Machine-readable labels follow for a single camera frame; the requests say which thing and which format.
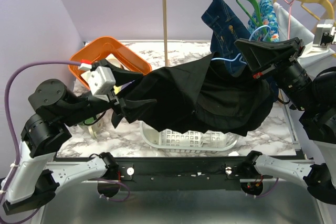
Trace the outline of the black skirt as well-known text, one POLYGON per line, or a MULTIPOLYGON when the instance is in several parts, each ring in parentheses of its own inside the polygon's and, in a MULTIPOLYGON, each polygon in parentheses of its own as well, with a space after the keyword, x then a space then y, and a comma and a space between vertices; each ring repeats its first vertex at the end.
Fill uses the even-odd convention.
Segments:
POLYGON ((266 80, 256 80, 239 60, 212 53, 174 67, 158 68, 133 81, 118 96, 151 100, 129 121, 143 121, 157 131, 218 131, 246 136, 269 115, 274 95, 266 80))

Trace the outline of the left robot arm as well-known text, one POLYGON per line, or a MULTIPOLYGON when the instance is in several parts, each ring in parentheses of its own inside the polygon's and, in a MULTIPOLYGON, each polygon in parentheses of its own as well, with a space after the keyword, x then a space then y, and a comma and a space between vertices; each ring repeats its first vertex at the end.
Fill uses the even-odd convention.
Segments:
POLYGON ((27 120, 20 140, 14 141, 15 162, 1 183, 1 203, 7 215, 38 209, 62 189, 86 180, 117 183, 119 165, 109 153, 72 168, 49 170, 46 164, 71 138, 69 127, 107 110, 117 119, 134 122, 155 105, 154 99, 126 100, 114 91, 115 86, 140 79, 141 73, 123 70, 105 59, 93 63, 68 60, 66 64, 89 72, 90 90, 76 96, 62 81, 49 79, 29 97, 35 113, 27 120))

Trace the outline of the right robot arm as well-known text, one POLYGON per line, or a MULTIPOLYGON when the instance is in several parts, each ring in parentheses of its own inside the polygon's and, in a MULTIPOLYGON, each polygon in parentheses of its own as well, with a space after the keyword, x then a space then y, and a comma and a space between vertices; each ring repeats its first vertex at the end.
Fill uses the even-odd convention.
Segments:
POLYGON ((241 51, 254 79, 271 76, 293 106, 303 112, 299 122, 308 139, 319 148, 324 163, 300 165, 251 151, 234 171, 252 178, 268 175, 307 189, 315 199, 335 204, 335 67, 311 79, 299 63, 305 47, 299 38, 282 42, 238 39, 241 51))

